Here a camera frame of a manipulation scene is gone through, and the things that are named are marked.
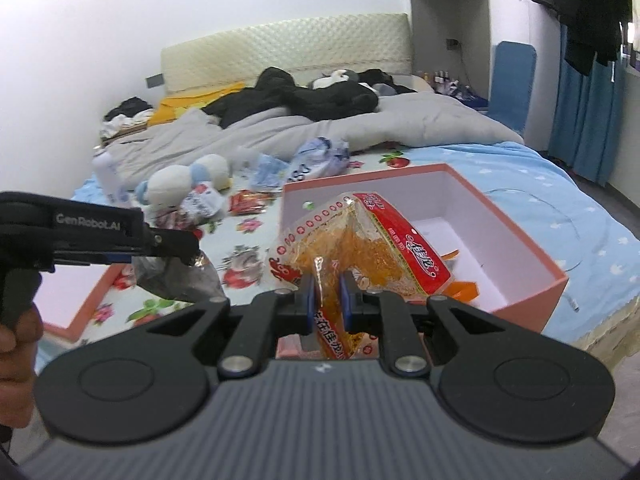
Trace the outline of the person's left hand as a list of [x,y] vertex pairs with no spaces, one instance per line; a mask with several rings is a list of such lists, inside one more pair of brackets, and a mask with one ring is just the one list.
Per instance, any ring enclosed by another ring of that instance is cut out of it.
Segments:
[[1,326],[0,416],[3,426],[25,428],[34,411],[35,360],[43,322],[32,304],[13,330]]

